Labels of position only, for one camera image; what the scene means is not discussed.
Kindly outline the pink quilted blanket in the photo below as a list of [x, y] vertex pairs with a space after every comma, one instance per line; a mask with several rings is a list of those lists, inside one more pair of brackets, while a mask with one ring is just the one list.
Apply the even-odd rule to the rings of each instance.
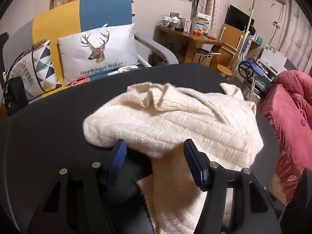
[[258, 109], [277, 136], [275, 174], [290, 202], [303, 170], [311, 169], [311, 77], [297, 70], [281, 72]]

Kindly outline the pink cloth on sofa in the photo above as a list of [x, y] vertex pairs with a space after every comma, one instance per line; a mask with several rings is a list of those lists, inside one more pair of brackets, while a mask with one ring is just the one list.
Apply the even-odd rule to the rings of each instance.
[[71, 82], [69, 85], [67, 85], [66, 87], [69, 88], [69, 87], [81, 85], [81, 84], [89, 82], [89, 81], [90, 81], [90, 78], [83, 78], [83, 79], [75, 80], [75, 81]]

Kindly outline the wooden chair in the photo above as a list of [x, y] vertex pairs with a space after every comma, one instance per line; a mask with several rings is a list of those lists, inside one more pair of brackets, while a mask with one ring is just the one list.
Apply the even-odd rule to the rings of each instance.
[[235, 75], [235, 66], [239, 63], [244, 48], [248, 43], [250, 32], [244, 32], [228, 24], [223, 24], [219, 31], [217, 40], [222, 42], [222, 46], [213, 45], [212, 56], [209, 67], [226, 79]]

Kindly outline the cream knitted sweater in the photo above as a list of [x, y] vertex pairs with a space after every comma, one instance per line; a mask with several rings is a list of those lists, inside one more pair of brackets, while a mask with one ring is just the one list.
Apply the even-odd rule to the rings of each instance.
[[256, 104], [235, 85], [202, 93], [169, 83], [131, 85], [83, 122], [89, 144], [119, 139], [147, 156], [152, 174], [138, 180], [155, 233], [193, 233], [207, 199], [209, 165], [240, 171], [264, 147]]

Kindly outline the black television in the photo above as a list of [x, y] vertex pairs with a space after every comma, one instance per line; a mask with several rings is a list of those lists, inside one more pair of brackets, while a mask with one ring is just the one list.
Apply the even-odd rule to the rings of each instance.
[[227, 10], [225, 24], [230, 25], [238, 30], [245, 31], [249, 22], [249, 18], [249, 15], [245, 14], [233, 5], [230, 5]]

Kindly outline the wooden side table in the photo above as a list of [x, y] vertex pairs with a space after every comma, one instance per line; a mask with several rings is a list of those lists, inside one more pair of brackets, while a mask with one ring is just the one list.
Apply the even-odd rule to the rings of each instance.
[[184, 56], [184, 63], [192, 63], [197, 44], [210, 44], [213, 46], [213, 52], [218, 52], [219, 49], [224, 45], [220, 40], [213, 40], [207, 36], [194, 34], [193, 32], [185, 33], [182, 31], [176, 31], [168, 27], [158, 25], [155, 28], [155, 33], [158, 34], [157, 40], [160, 44], [165, 44], [169, 35], [177, 37], [178, 40], [186, 41], [186, 53]]

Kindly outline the triangle pattern pillow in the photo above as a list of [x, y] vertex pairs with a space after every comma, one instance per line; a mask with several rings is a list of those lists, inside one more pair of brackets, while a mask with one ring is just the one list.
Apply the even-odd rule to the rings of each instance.
[[51, 59], [50, 40], [32, 45], [3, 72], [3, 79], [15, 77], [22, 79], [27, 101], [61, 87]]

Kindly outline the white paper bag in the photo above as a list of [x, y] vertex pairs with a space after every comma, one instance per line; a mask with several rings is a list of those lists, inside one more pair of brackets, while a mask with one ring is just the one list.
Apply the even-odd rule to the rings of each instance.
[[287, 70], [285, 68], [285, 63], [287, 58], [276, 50], [271, 45], [266, 45], [261, 53], [260, 60], [264, 62], [264, 65], [274, 68], [277, 74]]

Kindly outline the black handbag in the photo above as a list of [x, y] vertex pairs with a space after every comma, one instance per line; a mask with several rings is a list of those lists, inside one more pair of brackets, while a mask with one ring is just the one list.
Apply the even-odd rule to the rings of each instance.
[[28, 105], [21, 77], [8, 79], [4, 88], [4, 106], [7, 116], [12, 116]]

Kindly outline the grey yellow blue sofa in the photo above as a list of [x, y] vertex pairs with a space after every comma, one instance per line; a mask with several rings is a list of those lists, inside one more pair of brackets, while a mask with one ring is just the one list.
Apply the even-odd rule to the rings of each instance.
[[1, 49], [1, 83], [19, 77], [28, 102], [83, 79], [94, 80], [134, 65], [149, 67], [136, 43], [168, 65], [176, 56], [135, 32], [132, 0], [77, 0], [32, 19], [8, 37]]

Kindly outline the white deer print pillow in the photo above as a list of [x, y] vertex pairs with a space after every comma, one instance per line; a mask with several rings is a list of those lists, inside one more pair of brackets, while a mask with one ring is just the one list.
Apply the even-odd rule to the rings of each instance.
[[138, 63], [134, 24], [108, 26], [58, 39], [64, 84]]

